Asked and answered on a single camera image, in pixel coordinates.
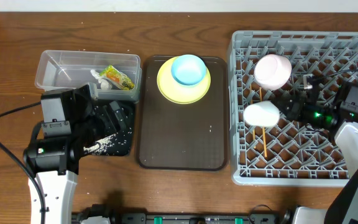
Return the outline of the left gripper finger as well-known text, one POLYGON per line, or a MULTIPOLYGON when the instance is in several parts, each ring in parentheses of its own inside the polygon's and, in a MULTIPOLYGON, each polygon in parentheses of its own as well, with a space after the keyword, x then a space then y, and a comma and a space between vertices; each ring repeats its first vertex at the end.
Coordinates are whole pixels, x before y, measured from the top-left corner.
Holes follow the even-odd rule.
POLYGON ((110 107, 114 113, 114 116, 117 119, 119 125, 119 130, 126 130, 129 128, 128 117, 124 109, 124 105, 119 101, 112 101, 110 107))
POLYGON ((107 136, 117 133, 117 129, 114 124, 114 113, 109 105, 104 105, 101 107, 101 119, 103 120, 105 134, 107 136))

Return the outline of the grey dishwasher rack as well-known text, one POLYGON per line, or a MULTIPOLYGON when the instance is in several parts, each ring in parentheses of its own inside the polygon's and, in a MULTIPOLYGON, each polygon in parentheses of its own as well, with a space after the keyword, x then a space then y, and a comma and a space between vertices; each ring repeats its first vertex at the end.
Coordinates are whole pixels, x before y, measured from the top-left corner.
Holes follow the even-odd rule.
POLYGON ((233 33, 227 52, 233 182, 239 185, 345 186, 349 180, 346 163, 329 131, 290 121, 280 112, 278 123, 265 127, 265 158, 262 127, 245 123, 243 112, 252 96, 254 103, 260 102, 254 68, 269 54, 288 58, 292 71, 281 88, 274 91, 262 88, 263 101, 273 103, 278 97, 303 93, 303 77, 313 77, 321 82, 317 104, 332 107, 343 82, 358 84, 358 32, 239 30, 233 33))

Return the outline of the green orange snack wrapper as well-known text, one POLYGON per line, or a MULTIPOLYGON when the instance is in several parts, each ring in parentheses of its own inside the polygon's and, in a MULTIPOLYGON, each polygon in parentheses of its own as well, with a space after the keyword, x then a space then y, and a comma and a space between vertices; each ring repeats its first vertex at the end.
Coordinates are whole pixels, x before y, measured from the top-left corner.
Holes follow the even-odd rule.
POLYGON ((108 65, 99 75, 112 81, 112 84, 120 90, 132 90, 134 88, 132 80, 112 65, 108 65))

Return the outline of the pile of rice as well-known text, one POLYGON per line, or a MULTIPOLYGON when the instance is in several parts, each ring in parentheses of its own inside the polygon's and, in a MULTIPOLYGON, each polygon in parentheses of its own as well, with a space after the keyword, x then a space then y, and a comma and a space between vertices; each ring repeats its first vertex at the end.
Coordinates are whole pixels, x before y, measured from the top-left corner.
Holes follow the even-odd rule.
POLYGON ((84 147, 84 156, 126 156, 132 147, 133 128, 121 130, 95 142, 91 147, 84 147))

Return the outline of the light blue bowl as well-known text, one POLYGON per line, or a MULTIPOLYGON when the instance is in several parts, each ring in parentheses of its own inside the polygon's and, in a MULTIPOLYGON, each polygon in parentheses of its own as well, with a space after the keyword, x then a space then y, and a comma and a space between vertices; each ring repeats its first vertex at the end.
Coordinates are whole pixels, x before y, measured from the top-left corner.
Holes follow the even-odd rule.
POLYGON ((173 60, 172 77, 179 84, 192 86, 198 84, 206 76, 206 65, 195 55, 181 55, 173 60))

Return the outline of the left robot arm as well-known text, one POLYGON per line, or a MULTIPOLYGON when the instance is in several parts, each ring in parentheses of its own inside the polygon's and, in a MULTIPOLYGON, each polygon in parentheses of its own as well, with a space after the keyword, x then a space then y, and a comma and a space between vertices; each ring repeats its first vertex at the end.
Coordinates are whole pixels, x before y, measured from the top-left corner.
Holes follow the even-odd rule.
POLYGON ((23 153, 30 171, 31 222, 70 223, 80 159, 128 155, 135 106, 94 99, 88 86, 46 91, 40 105, 44 119, 23 153))

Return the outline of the white bowl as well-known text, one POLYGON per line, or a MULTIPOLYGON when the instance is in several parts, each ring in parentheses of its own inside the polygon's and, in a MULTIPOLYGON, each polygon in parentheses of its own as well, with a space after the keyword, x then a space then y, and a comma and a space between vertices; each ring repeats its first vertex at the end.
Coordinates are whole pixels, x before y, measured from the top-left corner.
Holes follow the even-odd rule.
POLYGON ((292 71, 290 60, 281 55, 269 54, 255 65, 256 83, 265 90, 277 90, 289 80, 292 71))

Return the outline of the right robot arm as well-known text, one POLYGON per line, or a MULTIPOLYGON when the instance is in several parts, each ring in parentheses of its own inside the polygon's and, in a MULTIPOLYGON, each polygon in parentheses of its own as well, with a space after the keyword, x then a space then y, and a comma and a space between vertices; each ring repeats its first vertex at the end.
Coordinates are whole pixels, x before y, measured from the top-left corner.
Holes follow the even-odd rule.
POLYGON ((290 121, 310 124, 330 133, 342 152, 349 181, 328 209, 297 207, 292 223, 358 223, 358 84, 343 82, 332 107, 318 106, 301 95, 281 96, 273 104, 290 121))

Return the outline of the cream white cup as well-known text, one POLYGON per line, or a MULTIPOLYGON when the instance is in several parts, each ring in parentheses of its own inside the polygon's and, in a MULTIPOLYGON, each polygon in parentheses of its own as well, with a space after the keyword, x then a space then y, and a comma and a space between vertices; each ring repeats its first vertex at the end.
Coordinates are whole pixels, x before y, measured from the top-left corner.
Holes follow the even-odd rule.
POLYGON ((261 101, 247 106, 244 122, 250 126, 273 127, 280 119, 279 109, 271 101, 261 101))

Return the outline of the white tissue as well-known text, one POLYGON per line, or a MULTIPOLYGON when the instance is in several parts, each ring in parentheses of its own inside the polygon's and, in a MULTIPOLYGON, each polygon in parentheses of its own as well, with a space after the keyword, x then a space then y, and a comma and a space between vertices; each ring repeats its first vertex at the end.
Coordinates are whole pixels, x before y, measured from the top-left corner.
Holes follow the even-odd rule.
POLYGON ((90 73, 98 81, 102 90, 111 90, 112 89, 111 82, 105 76, 102 76, 96 70, 90 70, 90 73))

